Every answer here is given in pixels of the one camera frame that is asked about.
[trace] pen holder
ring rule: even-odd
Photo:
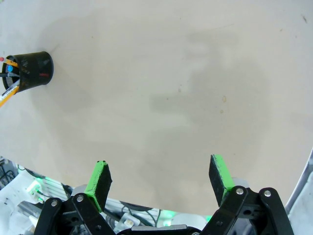
[[[53,61],[49,53],[42,51],[37,53],[9,55],[6,57],[18,63],[18,68],[13,67],[13,73],[19,77],[4,77],[3,84],[8,89],[13,83],[20,79],[17,92],[21,92],[36,86],[46,85],[53,76]],[[2,72],[8,72],[8,64],[4,63]]]

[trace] silver bolt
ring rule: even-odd
[[[77,197],[77,201],[78,202],[81,202],[81,201],[83,201],[84,200],[84,196],[83,195],[79,195],[78,197]]]
[[[270,191],[266,190],[266,191],[264,192],[264,196],[265,196],[265,197],[270,197],[270,196],[271,196]]]
[[[58,204],[58,201],[57,201],[57,200],[53,200],[53,201],[51,202],[51,206],[53,206],[53,207],[55,207],[57,204]]]
[[[242,188],[238,188],[238,189],[236,189],[236,193],[237,193],[238,195],[241,195],[241,194],[244,193],[244,190],[243,190]]]

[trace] stain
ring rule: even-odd
[[[308,23],[307,18],[305,18],[304,15],[302,15],[302,18],[303,18],[304,22],[307,24]]]

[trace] table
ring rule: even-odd
[[[313,3],[5,1],[0,54],[45,50],[46,86],[0,110],[0,154],[71,186],[109,163],[109,197],[211,214],[222,154],[291,195],[313,138]]]

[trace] blue pen cap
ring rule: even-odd
[[[8,68],[8,72],[12,72],[13,71],[13,66],[12,65],[9,65],[7,68]]]

